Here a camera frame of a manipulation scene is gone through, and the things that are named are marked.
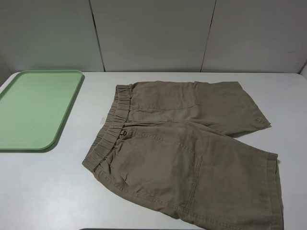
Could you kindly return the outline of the khaki shorts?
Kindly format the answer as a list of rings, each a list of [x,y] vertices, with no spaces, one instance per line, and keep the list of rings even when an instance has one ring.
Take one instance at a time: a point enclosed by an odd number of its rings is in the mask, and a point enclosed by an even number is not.
[[[236,139],[269,127],[238,82],[117,85],[83,166],[112,193],[206,230],[282,230],[277,154]]]

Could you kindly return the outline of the green plastic tray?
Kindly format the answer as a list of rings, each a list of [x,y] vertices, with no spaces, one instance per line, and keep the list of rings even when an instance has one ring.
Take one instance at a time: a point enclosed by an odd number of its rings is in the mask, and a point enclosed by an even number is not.
[[[79,70],[18,73],[0,93],[0,149],[36,151],[50,147],[82,80]]]

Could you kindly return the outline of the clear tape strip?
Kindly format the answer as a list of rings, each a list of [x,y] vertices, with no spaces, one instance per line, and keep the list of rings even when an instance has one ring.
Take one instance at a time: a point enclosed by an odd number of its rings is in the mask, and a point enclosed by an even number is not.
[[[100,122],[100,124],[104,124],[105,123],[105,118],[103,117],[102,119],[101,119],[101,122]]]

